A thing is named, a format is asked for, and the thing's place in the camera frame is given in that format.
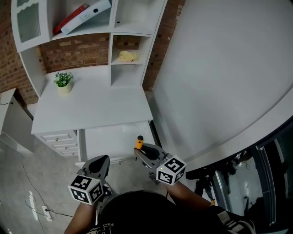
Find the power strip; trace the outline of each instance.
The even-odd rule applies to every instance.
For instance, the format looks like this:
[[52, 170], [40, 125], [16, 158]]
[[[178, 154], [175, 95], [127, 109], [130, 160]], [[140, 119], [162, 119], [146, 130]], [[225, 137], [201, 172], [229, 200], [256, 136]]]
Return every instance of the power strip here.
[[49, 211], [46, 211], [46, 210], [48, 210], [48, 207], [42, 206], [42, 209], [43, 209], [44, 215], [46, 216], [47, 221], [52, 222], [53, 219], [51, 217], [51, 214], [49, 213]]

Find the yellow cloth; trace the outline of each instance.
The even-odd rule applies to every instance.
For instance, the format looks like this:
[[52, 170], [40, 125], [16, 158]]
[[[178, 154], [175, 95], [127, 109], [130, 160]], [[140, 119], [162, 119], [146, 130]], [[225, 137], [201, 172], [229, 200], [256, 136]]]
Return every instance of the yellow cloth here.
[[139, 55], [137, 53], [130, 53], [128, 51], [120, 51], [119, 60], [121, 62], [132, 62], [139, 59]]

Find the wire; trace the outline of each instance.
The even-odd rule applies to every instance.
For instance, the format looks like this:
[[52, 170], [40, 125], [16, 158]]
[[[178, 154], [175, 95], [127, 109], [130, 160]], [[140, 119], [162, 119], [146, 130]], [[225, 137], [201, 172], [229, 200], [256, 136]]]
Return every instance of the wire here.
[[39, 219], [38, 219], [38, 222], [39, 222], [40, 225], [41, 225], [41, 229], [42, 229], [43, 233], [46, 234], [45, 231], [44, 231], [44, 229], [43, 229], [43, 226], [42, 226], [42, 224], [41, 224], [41, 221], [40, 221]]
[[1, 105], [1, 106], [5, 106], [5, 105], [7, 105], [7, 104], [13, 104], [13, 102], [8, 102], [8, 103], [5, 103], [5, 104], [1, 104], [1, 102], [0, 102], [0, 105]]
[[250, 166], [247, 162], [244, 162], [246, 164], [246, 169], [249, 170], [250, 169]]
[[[30, 194], [30, 193], [28, 193], [28, 192], [26, 192], [26, 193], [33, 197], [33, 199], [35, 200], [35, 203], [36, 203], [36, 210], [38, 210], [38, 208], [37, 208], [37, 200], [36, 200], [36, 198], [35, 198], [32, 194]], [[31, 206], [29, 206], [29, 205], [27, 204], [27, 201], [26, 201], [26, 195], [24, 195], [24, 202], [26, 203], [26, 206], [27, 206], [27, 207], [29, 207], [32, 211], [34, 211], [35, 213], [37, 213], [37, 217], [38, 217], [39, 215], [42, 215], [42, 216], [45, 217], [45, 215], [43, 215], [43, 214], [41, 214], [41, 213], [35, 211]], [[40, 226], [41, 226], [41, 229], [42, 229], [43, 233], [46, 234], [45, 231], [44, 231], [44, 229], [43, 229], [43, 226], [42, 226], [41, 221], [40, 221], [39, 218], [38, 218], [38, 222], [40, 223]]]
[[[39, 194], [40, 198], [42, 199], [43, 205], [44, 205], [44, 206], [47, 206], [47, 207], [50, 208], [50, 210], [45, 209], [45, 211], [53, 212], [53, 213], [55, 214], [55, 218], [57, 217], [56, 214], [64, 215], [64, 216], [68, 216], [68, 217], [73, 217], [73, 216], [71, 216], [71, 215], [67, 215], [67, 214], [56, 213], [55, 211], [53, 211], [53, 209], [52, 209], [48, 204], [46, 204], [46, 203], [44, 202], [44, 200], [43, 200], [41, 194], [40, 194], [40, 193], [38, 192], [38, 190], [33, 186], [31, 180], [30, 180], [29, 177], [27, 176], [27, 172], [26, 172], [26, 170], [25, 170], [25, 168], [24, 168], [24, 164], [23, 164], [23, 161], [22, 161], [22, 155], [21, 155], [20, 153], [19, 153], [19, 157], [20, 157], [20, 160], [21, 160], [21, 162], [22, 162], [22, 167], [23, 167], [24, 174], [26, 175], [26, 177], [27, 177], [29, 183], [30, 183], [31, 186], [34, 188], [34, 190]], [[35, 203], [36, 203], [36, 206], [37, 206], [37, 200], [36, 200], [36, 198], [35, 198], [33, 195], [31, 195], [30, 193], [28, 193], [28, 192], [26, 192], [26, 193], [29, 194], [30, 196], [32, 196], [32, 197], [34, 198]], [[33, 210], [32, 207], [30, 207], [30, 206], [27, 204], [27, 201], [26, 201], [26, 198], [25, 198], [25, 197], [24, 197], [24, 201], [25, 201], [27, 207], [29, 207], [32, 211], [36, 212], [35, 210]]]
[[45, 211], [51, 211], [51, 212], [53, 212], [53, 213], [55, 213], [55, 214], [64, 215], [64, 216], [68, 216], [68, 217], [72, 217], [72, 218], [73, 218], [73, 216], [71, 216], [71, 215], [68, 215], [68, 214], [61, 214], [61, 213], [56, 213], [56, 212], [53, 211], [53, 210], [47, 210], [47, 209], [45, 209]]
[[44, 202], [44, 200], [43, 200], [41, 194], [40, 194], [40, 193], [38, 192], [38, 190], [33, 186], [33, 184], [31, 183], [31, 180], [30, 180], [29, 177], [27, 176], [27, 172], [26, 172], [26, 170], [24, 169], [24, 165], [23, 165], [23, 161], [22, 161], [22, 155], [21, 155], [20, 153], [19, 153], [19, 157], [20, 157], [20, 160], [21, 160], [21, 162], [22, 162], [23, 171], [24, 171], [24, 173], [25, 173], [25, 175], [26, 175], [26, 177], [27, 177], [29, 183], [30, 183], [31, 186], [34, 188], [34, 190], [39, 194], [40, 198], [42, 199], [43, 204], [45, 205], [45, 202]]
[[68, 214], [61, 214], [61, 213], [57, 213], [57, 212], [55, 212], [49, 205], [47, 205], [47, 204], [45, 204], [47, 207], [49, 207], [50, 209], [48, 210], [48, 209], [45, 209], [45, 211], [50, 211], [50, 212], [53, 212], [53, 213], [55, 213], [55, 215], [56, 214], [59, 214], [59, 215], [64, 215], [64, 216], [68, 216], [68, 217], [72, 217], [73, 218], [73, 216], [71, 216], [71, 215], [68, 215]]
[[43, 214], [38, 213], [37, 211], [35, 211], [31, 206], [29, 206], [29, 205], [27, 204], [27, 201], [26, 201], [26, 197], [25, 197], [25, 195], [24, 195], [24, 202], [26, 203], [26, 206], [27, 206], [28, 208], [30, 208], [32, 211], [34, 211], [35, 213], [37, 213], [37, 214], [39, 214], [39, 215], [42, 215], [42, 216], [46, 217], [45, 215], [43, 215]]

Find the white cabinet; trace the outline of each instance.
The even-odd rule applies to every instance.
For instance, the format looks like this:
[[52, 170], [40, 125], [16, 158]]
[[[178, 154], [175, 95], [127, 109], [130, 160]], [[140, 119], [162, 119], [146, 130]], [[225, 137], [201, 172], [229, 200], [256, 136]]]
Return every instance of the white cabinet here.
[[12, 0], [11, 23], [18, 52], [49, 42], [46, 0]]
[[62, 156], [78, 156], [76, 131], [69, 130], [35, 135]]
[[54, 143], [68, 143], [77, 140], [76, 133], [74, 131], [66, 132], [51, 132], [48, 134], [40, 134], [38, 138], [46, 144]]

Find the white shelf unit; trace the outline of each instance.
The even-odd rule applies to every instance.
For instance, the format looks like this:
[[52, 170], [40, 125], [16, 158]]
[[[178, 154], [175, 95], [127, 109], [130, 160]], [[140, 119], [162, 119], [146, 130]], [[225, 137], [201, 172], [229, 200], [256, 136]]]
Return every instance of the white shelf unit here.
[[[115, 37], [121, 37], [123, 41], [125, 36], [139, 37], [139, 45], [136, 50], [118, 49], [115, 45]], [[137, 34], [137, 33], [112, 33], [110, 39], [109, 50], [109, 63], [111, 66], [111, 86], [113, 87], [125, 87], [125, 86], [140, 86], [143, 80], [143, 74], [151, 52], [153, 42], [153, 35]], [[137, 61], [133, 62], [121, 62], [119, 60], [120, 51], [135, 52], [140, 57]]]
[[[132, 158], [134, 139], [138, 135], [143, 135], [146, 143], [154, 144], [148, 125], [153, 118], [141, 85], [167, 0], [110, 0], [110, 9], [68, 35], [53, 35], [53, 28], [71, 12], [82, 4], [91, 5], [97, 1], [12, 0], [11, 4], [16, 47], [40, 97], [32, 134], [51, 136], [77, 130], [77, 141], [52, 146], [56, 152], [62, 151], [60, 155], [78, 155], [77, 165], [101, 154], [109, 154], [111, 162]], [[18, 24], [18, 14], [24, 18], [22, 11], [33, 17]], [[25, 32], [28, 35], [20, 38], [20, 32], [26, 28], [39, 28], [40, 31], [28, 30]], [[108, 65], [66, 70], [74, 76], [73, 87], [67, 96], [60, 97], [53, 83], [55, 72], [43, 75], [35, 47], [60, 38], [105, 32], [110, 34]], [[113, 38], [117, 35], [140, 37], [136, 51], [140, 55], [138, 61], [124, 63], [118, 60], [120, 50], [113, 47]]]
[[116, 1], [114, 32], [154, 35], [164, 4], [164, 0]]

